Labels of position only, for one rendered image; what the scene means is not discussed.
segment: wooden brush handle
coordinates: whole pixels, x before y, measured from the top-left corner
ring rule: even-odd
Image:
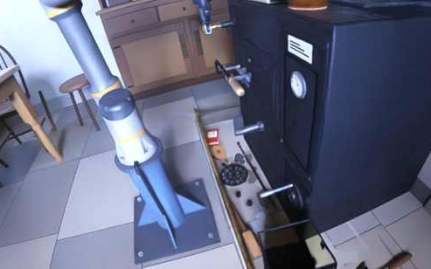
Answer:
[[[239,95],[240,97],[245,95],[245,89],[235,78],[233,77],[228,78],[228,84],[230,84],[230,86],[235,91],[235,93],[237,93],[237,95]]]
[[[230,207],[232,208],[233,214],[235,215],[235,218],[237,219],[237,222],[239,223],[241,232],[243,233],[245,231],[248,231],[248,228],[245,225],[245,223],[243,222],[243,219],[241,219],[241,216],[239,215],[239,212],[235,208],[235,205],[233,205],[233,203],[230,203]]]
[[[412,258],[412,256],[413,254],[408,253],[407,255],[401,257],[399,260],[395,261],[395,263],[392,264],[389,269],[396,269],[403,266],[408,260]]]

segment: wooden cabinet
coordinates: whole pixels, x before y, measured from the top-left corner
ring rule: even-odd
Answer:
[[[192,0],[101,6],[97,14],[132,93],[215,73],[215,59],[234,64],[232,35],[225,29],[206,35]],[[212,0],[210,6],[212,24],[230,19],[226,0]]]

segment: stool seat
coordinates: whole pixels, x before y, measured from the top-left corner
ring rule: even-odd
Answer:
[[[77,91],[80,90],[81,88],[83,88],[84,86],[88,85],[88,80],[86,78],[85,74],[80,74],[76,77],[73,77],[71,79],[69,79],[68,81],[64,82],[60,87],[59,87],[59,92],[61,93],[71,93],[73,91]]]

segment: tiled floor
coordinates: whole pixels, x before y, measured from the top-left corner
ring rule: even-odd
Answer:
[[[134,263],[133,246],[133,202],[138,190],[114,165],[113,139],[94,101],[89,103],[100,132],[82,104],[83,126],[73,107],[52,113],[57,132],[48,121],[43,126],[64,156],[62,162],[55,162],[31,134],[23,137],[24,144],[10,141],[0,151],[10,165],[0,165],[4,184],[0,189],[0,268],[244,268],[193,112],[195,105],[204,129],[217,128],[222,144],[240,141],[250,156],[245,141],[234,137],[228,121],[240,115],[240,102],[227,83],[215,80],[136,102],[145,127],[163,142],[163,163],[172,183],[204,180],[220,236],[217,244],[141,265]],[[14,128],[28,127],[19,123]],[[0,139],[6,134],[2,131]],[[227,148],[229,161],[237,153],[237,148]],[[244,189],[241,198],[235,196],[236,187],[226,190],[240,204],[240,214],[252,230],[286,224],[279,204],[277,208],[262,203],[241,206],[247,199],[255,202],[254,193],[261,189],[250,170],[247,181],[250,190]],[[410,193],[323,233],[323,238],[338,268],[354,269],[361,262],[379,268],[404,251],[414,255],[404,269],[431,269],[431,217]],[[263,268],[261,258],[254,264]]]

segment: cabinet door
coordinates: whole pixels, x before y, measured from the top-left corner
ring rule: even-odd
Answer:
[[[113,43],[123,81],[132,93],[194,77],[182,22],[115,38]]]
[[[229,19],[228,13],[212,15],[212,25]],[[202,29],[199,18],[192,19],[190,27],[197,48],[199,76],[215,72],[216,59],[222,65],[234,65],[232,34],[227,33],[226,29],[213,29],[212,34],[207,35]]]

